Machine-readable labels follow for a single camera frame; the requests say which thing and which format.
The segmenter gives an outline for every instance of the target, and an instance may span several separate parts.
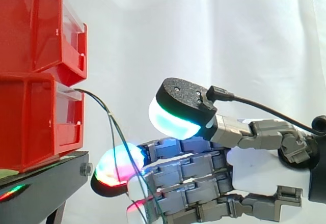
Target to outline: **white backdrop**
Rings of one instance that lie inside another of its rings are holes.
[[[170,76],[224,87],[306,124],[326,114],[326,0],[69,1],[89,28],[88,79],[79,87],[106,101],[133,143],[163,137],[147,110]],[[222,115],[270,117],[236,103],[217,106]],[[112,147],[105,116],[87,99],[83,150],[95,165]],[[87,184],[68,200],[63,224],[125,224],[129,204],[125,196],[97,196]],[[303,205],[284,223],[326,222],[325,205]]]

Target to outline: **black sensor cap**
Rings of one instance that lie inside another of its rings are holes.
[[[91,179],[91,187],[93,191],[96,192],[98,195],[108,198],[122,195],[128,191],[127,184],[121,184],[119,186],[111,187],[98,181],[95,177],[95,174],[93,174],[93,177]]]
[[[217,112],[206,93],[207,89],[200,85],[167,78],[156,93],[156,101],[168,113],[203,127]]]

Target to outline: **red plastic bin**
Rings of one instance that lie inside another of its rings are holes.
[[[0,72],[46,72],[71,86],[87,76],[87,27],[66,0],[0,0],[0,53]]]
[[[25,172],[83,146],[84,95],[51,74],[0,74],[0,169]]]

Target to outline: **metal screw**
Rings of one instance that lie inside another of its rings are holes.
[[[84,177],[89,177],[93,173],[92,163],[82,163],[80,166],[80,175]]]

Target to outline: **black cable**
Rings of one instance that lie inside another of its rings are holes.
[[[146,196],[145,196],[144,188],[143,188],[143,186],[142,186],[142,184],[141,184],[141,181],[140,181],[140,176],[141,176],[142,180],[145,182],[145,184],[146,184],[148,190],[150,191],[151,195],[153,196],[153,198],[154,198],[154,200],[155,200],[156,206],[157,206],[158,210],[160,211],[160,215],[161,215],[161,217],[162,217],[163,223],[166,224],[167,222],[166,222],[166,220],[165,220],[165,216],[164,216],[164,214],[163,214],[163,211],[162,211],[162,209],[161,209],[161,207],[160,207],[160,205],[159,205],[159,203],[158,203],[158,200],[157,200],[157,198],[156,198],[156,196],[155,196],[153,190],[152,190],[151,187],[148,185],[147,181],[144,179],[143,175],[141,174],[141,172],[139,171],[138,167],[136,166],[136,163],[135,163],[135,161],[134,161],[134,159],[133,159],[133,157],[132,157],[132,155],[131,155],[131,152],[130,152],[130,150],[129,150],[129,148],[128,148],[128,145],[127,145],[126,139],[125,139],[125,137],[124,137],[124,135],[123,135],[123,133],[122,133],[122,130],[121,130],[119,124],[117,123],[116,119],[114,118],[113,114],[110,112],[110,110],[108,109],[108,107],[106,106],[106,104],[105,104],[105,103],[104,103],[104,102],[103,102],[99,97],[97,97],[95,94],[93,94],[93,93],[91,93],[91,92],[89,92],[89,91],[83,90],[83,89],[75,89],[75,90],[76,90],[76,91],[79,91],[79,92],[82,92],[82,93],[85,93],[85,94],[89,95],[90,97],[92,97],[92,98],[93,98],[93,99],[94,99],[94,100],[95,100],[95,101],[96,101],[96,102],[97,102],[97,103],[98,103],[98,104],[99,104],[99,105],[100,105],[100,106],[101,106],[101,107],[106,111],[106,113],[107,113],[107,115],[108,115],[108,118],[109,118],[110,126],[112,126],[112,122],[113,122],[113,124],[114,124],[114,126],[115,126],[115,128],[116,128],[116,130],[117,130],[117,132],[118,132],[118,134],[119,134],[119,136],[120,136],[120,138],[121,138],[121,140],[122,140],[122,143],[123,143],[123,145],[124,145],[124,147],[125,147],[125,149],[126,149],[126,151],[127,151],[128,157],[129,157],[129,159],[130,159],[130,161],[131,161],[131,164],[132,164],[132,166],[133,166],[135,172],[137,173],[137,178],[138,178],[139,184],[140,184],[140,186],[141,186],[141,188],[142,188],[142,192],[143,192],[144,198],[146,199]],[[115,157],[115,143],[114,143],[114,136],[113,136],[113,147],[114,147],[114,158],[115,158],[114,160],[115,160],[115,167],[116,167],[117,175],[118,175],[118,178],[119,178],[118,167],[117,167],[116,157]],[[144,215],[142,214],[142,212],[140,211],[140,209],[139,209],[138,206],[137,206],[137,209],[139,210],[139,212],[140,212],[140,214],[142,215],[142,217],[143,217],[145,223],[147,224],[147,221],[146,221]]]
[[[136,206],[138,212],[142,215],[142,218],[143,218],[145,224],[147,224],[146,218],[145,218],[144,214],[142,213],[141,209],[139,208],[138,204],[137,204],[135,201],[133,201],[130,197],[129,197],[129,199],[130,199],[130,200],[132,201],[132,203]]]
[[[258,108],[258,109],[261,109],[267,113],[270,113],[286,122],[289,122],[291,123],[292,125],[295,125],[305,131],[308,131],[312,134],[315,134],[315,135],[318,135],[318,136],[324,136],[326,135],[326,132],[325,131],[318,131],[318,130],[315,130],[309,126],[306,126],[302,123],[300,123],[299,121],[296,121],[272,108],[269,108],[265,105],[262,105],[260,103],[257,103],[257,102],[254,102],[252,100],[249,100],[249,99],[246,99],[246,98],[241,98],[241,97],[237,97],[235,96],[233,93],[230,93],[228,92],[227,90],[223,89],[223,88],[219,88],[219,87],[215,87],[215,86],[211,86],[209,88],[209,90],[207,91],[206,93],[206,97],[208,100],[212,101],[213,103],[216,101],[216,100],[219,100],[219,101],[237,101],[237,102],[240,102],[240,103],[244,103],[244,104],[247,104],[247,105],[250,105],[250,106],[253,106],[255,108]]]
[[[234,96],[234,101],[244,103],[244,104],[253,106],[255,108],[259,108],[259,109],[261,109],[261,110],[263,110],[263,111],[265,111],[267,113],[270,113],[270,114],[272,114],[272,115],[274,115],[274,116],[276,116],[276,117],[278,117],[278,118],[280,118],[280,119],[282,119],[284,121],[287,121],[287,122],[291,123],[292,125],[295,125],[295,126],[301,128],[301,129],[305,130],[305,131],[308,131],[308,132],[310,132],[312,134],[315,134],[315,135],[318,135],[318,136],[325,135],[325,132],[321,132],[321,131],[317,131],[315,129],[312,129],[311,127],[309,127],[309,126],[307,126],[305,124],[302,124],[299,121],[296,121],[296,120],[294,120],[294,119],[292,119],[292,118],[290,118],[290,117],[288,117],[288,116],[286,116],[286,115],[284,115],[284,114],[282,114],[282,113],[280,113],[280,112],[278,112],[278,111],[276,111],[276,110],[274,110],[272,108],[269,108],[269,107],[267,107],[265,105],[254,102],[252,100]]]

